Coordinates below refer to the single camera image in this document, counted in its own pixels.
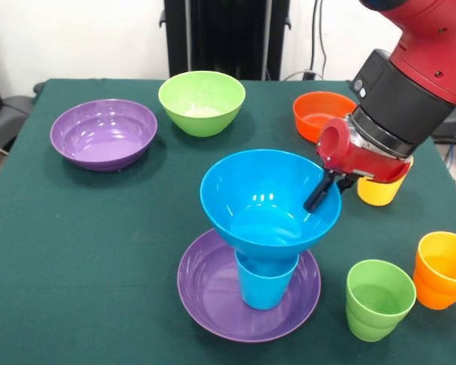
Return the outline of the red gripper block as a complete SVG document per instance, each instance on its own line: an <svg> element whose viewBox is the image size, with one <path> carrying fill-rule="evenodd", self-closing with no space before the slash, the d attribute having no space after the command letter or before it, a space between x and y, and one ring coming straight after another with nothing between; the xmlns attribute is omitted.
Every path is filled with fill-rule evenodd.
<svg viewBox="0 0 456 365"><path fill-rule="evenodd" d="M317 154L323 160L323 177L303 204L307 212L315 212L326 199L328 190L338 177L337 187L342 193L350 189L360 176L377 183L392 183L405 176L411 168L411 159L389 157L369 148L348 122L334 118L325 124L318 137Z"/></svg>

